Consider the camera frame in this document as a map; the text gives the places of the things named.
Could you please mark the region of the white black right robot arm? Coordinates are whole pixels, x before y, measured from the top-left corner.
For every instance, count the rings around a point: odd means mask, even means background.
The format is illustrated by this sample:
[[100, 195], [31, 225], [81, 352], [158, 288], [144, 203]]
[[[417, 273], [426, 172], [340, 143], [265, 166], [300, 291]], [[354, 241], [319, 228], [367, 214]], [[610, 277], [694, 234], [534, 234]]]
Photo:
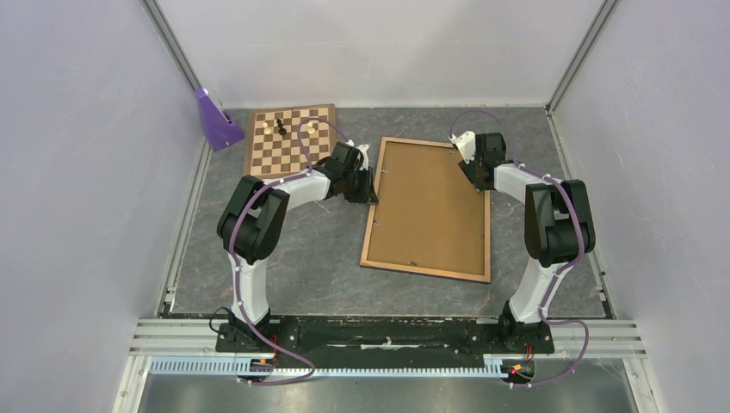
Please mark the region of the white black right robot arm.
[[556, 179], [508, 159], [500, 133], [467, 131], [449, 140], [461, 154], [461, 171], [477, 191], [507, 194], [524, 207], [529, 262], [498, 319], [498, 342], [509, 351], [545, 342], [548, 308], [557, 287], [597, 241], [587, 187], [578, 179]]

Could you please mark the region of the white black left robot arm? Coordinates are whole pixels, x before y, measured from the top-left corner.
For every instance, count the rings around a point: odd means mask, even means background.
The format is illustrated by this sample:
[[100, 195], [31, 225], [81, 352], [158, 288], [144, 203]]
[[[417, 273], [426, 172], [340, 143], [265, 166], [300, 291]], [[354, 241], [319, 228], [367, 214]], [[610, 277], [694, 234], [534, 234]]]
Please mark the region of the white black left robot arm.
[[232, 265], [228, 322], [250, 351], [269, 343], [270, 329], [263, 323], [270, 314], [267, 260], [279, 243], [287, 212], [339, 195], [350, 203], [376, 205], [368, 149], [350, 140], [338, 142], [330, 156], [299, 173], [268, 180], [244, 176], [238, 182], [217, 224], [217, 234]]

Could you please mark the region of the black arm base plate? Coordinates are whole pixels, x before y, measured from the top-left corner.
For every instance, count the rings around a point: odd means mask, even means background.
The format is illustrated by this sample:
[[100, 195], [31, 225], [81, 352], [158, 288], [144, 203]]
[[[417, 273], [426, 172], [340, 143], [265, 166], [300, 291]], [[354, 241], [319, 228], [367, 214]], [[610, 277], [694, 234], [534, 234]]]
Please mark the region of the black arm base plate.
[[458, 349], [478, 354], [553, 354], [553, 334], [543, 322], [502, 318], [295, 316], [265, 318], [253, 332], [230, 317], [211, 330], [220, 353], [272, 351], [276, 344], [308, 359], [325, 349]]

